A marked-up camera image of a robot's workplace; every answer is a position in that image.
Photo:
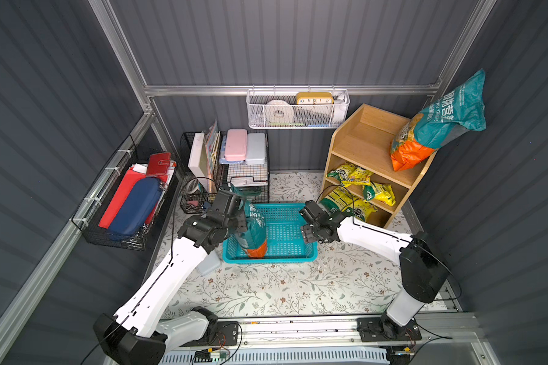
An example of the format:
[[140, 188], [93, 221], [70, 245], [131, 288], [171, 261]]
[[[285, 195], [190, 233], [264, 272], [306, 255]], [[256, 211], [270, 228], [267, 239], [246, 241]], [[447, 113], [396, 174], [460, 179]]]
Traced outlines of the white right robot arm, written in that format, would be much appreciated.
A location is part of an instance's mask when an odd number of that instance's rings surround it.
[[401, 335], [414, 324], [421, 308], [435, 300], [450, 275], [446, 264], [429, 248], [423, 232], [410, 235], [385, 230], [345, 211], [330, 214], [313, 200], [305, 203], [300, 215], [306, 222], [301, 228], [304, 242], [351, 243], [400, 266], [402, 288], [368, 333], [388, 339]]

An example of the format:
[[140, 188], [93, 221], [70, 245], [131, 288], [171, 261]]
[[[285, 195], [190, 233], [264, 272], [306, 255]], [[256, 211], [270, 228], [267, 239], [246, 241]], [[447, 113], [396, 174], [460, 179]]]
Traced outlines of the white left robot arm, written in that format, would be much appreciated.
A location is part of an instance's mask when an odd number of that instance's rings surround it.
[[94, 324], [98, 344], [118, 364], [158, 364], [169, 351], [193, 342], [212, 345], [218, 318], [194, 308], [163, 321], [162, 315], [190, 274], [221, 243], [247, 231], [246, 199], [220, 191], [205, 214], [188, 217], [176, 232], [169, 253], [134, 295], [112, 316]]

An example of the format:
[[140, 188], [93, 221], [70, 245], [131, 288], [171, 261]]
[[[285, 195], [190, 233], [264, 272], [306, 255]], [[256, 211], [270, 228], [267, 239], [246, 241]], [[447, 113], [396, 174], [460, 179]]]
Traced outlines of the teal plastic basket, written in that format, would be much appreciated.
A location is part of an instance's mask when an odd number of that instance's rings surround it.
[[318, 257], [318, 244], [305, 243], [301, 228], [306, 225], [299, 213], [304, 203], [256, 204], [266, 220], [267, 251], [263, 258], [251, 258], [234, 237], [223, 243], [222, 259], [233, 265], [299, 264]]

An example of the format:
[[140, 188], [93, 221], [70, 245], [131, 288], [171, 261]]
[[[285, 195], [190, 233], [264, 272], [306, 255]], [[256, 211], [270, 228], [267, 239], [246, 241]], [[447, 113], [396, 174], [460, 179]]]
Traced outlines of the teal fertilizer bag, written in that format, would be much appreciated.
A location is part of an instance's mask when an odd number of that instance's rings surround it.
[[267, 252], [266, 219], [248, 199], [243, 203], [247, 230], [236, 234], [243, 251], [252, 259], [261, 259]]
[[409, 170], [466, 132], [485, 130], [485, 81], [481, 69], [407, 122], [391, 143], [394, 170]]

